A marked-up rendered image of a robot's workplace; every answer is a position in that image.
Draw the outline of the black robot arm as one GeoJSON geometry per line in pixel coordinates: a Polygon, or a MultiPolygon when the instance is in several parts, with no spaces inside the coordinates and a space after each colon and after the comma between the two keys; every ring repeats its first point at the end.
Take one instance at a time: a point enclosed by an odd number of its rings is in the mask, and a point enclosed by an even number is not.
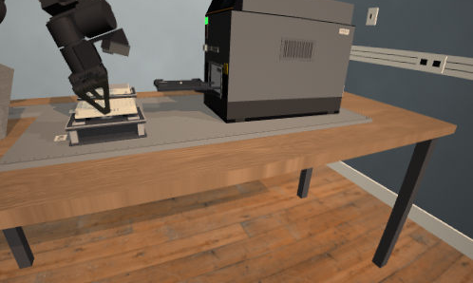
{"type": "Polygon", "coordinates": [[[42,9],[50,14],[46,26],[57,47],[102,36],[73,46],[84,70],[102,63],[97,49],[92,44],[102,40],[104,53],[129,55],[130,46],[123,32],[117,28],[111,6],[105,0],[39,0],[42,9]],[[111,32],[109,32],[111,31],[111,32]],[[106,33],[108,32],[108,33],[106,33]]]}

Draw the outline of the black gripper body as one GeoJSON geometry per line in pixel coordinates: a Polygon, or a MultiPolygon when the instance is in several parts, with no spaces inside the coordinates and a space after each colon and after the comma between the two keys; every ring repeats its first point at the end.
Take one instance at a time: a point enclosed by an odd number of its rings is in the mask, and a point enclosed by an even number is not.
{"type": "Polygon", "coordinates": [[[66,60],[67,65],[71,70],[71,74],[68,77],[70,83],[72,84],[72,90],[78,90],[83,88],[87,85],[91,85],[96,83],[95,79],[91,79],[89,81],[85,81],[84,78],[90,78],[90,76],[95,76],[97,73],[97,77],[102,76],[106,73],[106,68],[102,63],[102,66],[96,65],[91,68],[84,70],[82,64],[80,63],[75,51],[73,50],[73,46],[81,44],[82,42],[86,41],[86,39],[77,41],[75,43],[69,44],[67,47],[63,47],[60,49],[64,59],[66,60]],[[91,71],[91,72],[89,72],[91,71]],[[92,74],[93,72],[93,74],[92,74]]]}

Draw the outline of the small white label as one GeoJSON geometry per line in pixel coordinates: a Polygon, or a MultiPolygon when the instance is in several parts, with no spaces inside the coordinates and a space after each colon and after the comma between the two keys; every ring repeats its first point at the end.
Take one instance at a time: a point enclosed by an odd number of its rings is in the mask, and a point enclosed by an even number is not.
{"type": "Polygon", "coordinates": [[[62,136],[56,136],[55,141],[62,141],[66,139],[67,135],[62,135],[62,136]]]}

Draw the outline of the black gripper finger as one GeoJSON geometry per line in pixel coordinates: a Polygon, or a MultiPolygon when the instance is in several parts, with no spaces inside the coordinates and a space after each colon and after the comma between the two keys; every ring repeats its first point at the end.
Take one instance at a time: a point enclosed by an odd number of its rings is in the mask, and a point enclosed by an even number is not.
{"type": "MultiPolygon", "coordinates": [[[[90,78],[85,78],[85,81],[89,81],[91,79],[95,79],[96,81],[98,80],[101,80],[103,77],[106,77],[107,78],[107,84],[108,84],[108,75],[107,75],[107,71],[106,71],[106,74],[103,75],[103,76],[100,76],[100,77],[97,77],[97,75],[95,76],[92,76],[90,78]]],[[[96,91],[96,90],[92,90],[90,91],[90,93],[95,96],[98,100],[104,100],[104,98],[96,91]]]]}
{"type": "Polygon", "coordinates": [[[80,88],[78,90],[75,90],[74,93],[82,98],[84,101],[87,103],[91,104],[94,106],[96,109],[98,109],[100,112],[102,112],[104,115],[110,113],[110,102],[109,102],[109,93],[108,93],[108,84],[107,84],[107,78],[104,77],[101,80],[96,81],[96,83],[87,85],[83,88],[80,88]],[[94,100],[92,100],[89,96],[86,95],[87,92],[90,92],[92,90],[95,90],[97,88],[102,88],[104,91],[104,105],[105,107],[101,107],[99,104],[97,104],[94,100]]]}

